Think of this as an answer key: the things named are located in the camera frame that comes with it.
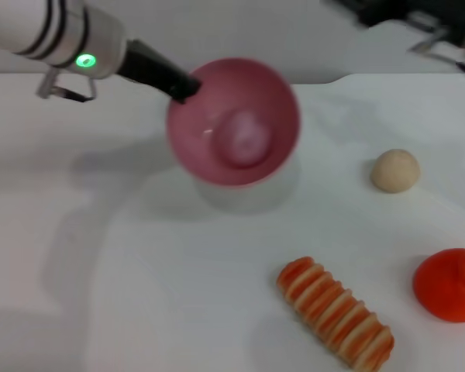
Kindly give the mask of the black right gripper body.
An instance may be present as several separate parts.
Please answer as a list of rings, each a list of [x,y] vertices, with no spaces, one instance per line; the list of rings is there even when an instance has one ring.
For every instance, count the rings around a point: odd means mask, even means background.
[[[397,20],[427,33],[441,30],[443,40],[455,47],[465,43],[465,0],[333,1],[355,15],[367,28]]]

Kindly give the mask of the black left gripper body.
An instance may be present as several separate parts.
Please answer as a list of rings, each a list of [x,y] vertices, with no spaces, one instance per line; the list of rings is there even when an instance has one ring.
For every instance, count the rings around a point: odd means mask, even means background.
[[[142,41],[130,40],[117,75],[167,95],[179,77],[189,74]]]

